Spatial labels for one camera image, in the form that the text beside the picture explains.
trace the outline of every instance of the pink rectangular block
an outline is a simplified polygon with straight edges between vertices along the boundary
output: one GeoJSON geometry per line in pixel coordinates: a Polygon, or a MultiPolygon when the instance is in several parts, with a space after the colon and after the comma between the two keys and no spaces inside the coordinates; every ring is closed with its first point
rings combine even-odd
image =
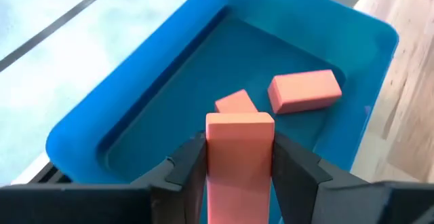
{"type": "Polygon", "coordinates": [[[242,89],[215,102],[219,113],[249,113],[258,112],[247,92],[242,89]]]}
{"type": "Polygon", "coordinates": [[[328,107],[342,96],[331,70],[276,75],[268,93],[278,114],[328,107]]]}
{"type": "Polygon", "coordinates": [[[266,224],[274,120],[268,113],[209,113],[208,223],[266,224]]]}

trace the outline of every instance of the blue plastic bin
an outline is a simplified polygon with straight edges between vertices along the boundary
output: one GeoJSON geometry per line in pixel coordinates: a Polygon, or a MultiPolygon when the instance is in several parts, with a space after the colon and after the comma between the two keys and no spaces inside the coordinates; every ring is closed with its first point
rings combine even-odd
{"type": "Polygon", "coordinates": [[[188,0],[56,125],[47,152],[74,181],[128,183],[203,130],[216,99],[244,88],[271,113],[274,75],[332,69],[339,102],[276,128],[350,170],[397,42],[330,0],[188,0]]]}

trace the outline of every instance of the light wood floor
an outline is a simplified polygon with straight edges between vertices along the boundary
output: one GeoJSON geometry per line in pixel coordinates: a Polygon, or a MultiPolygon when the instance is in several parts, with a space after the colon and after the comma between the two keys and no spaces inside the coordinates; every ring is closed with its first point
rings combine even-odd
{"type": "Polygon", "coordinates": [[[434,182],[434,0],[360,0],[355,9],[391,24],[399,45],[352,173],[434,182]]]}

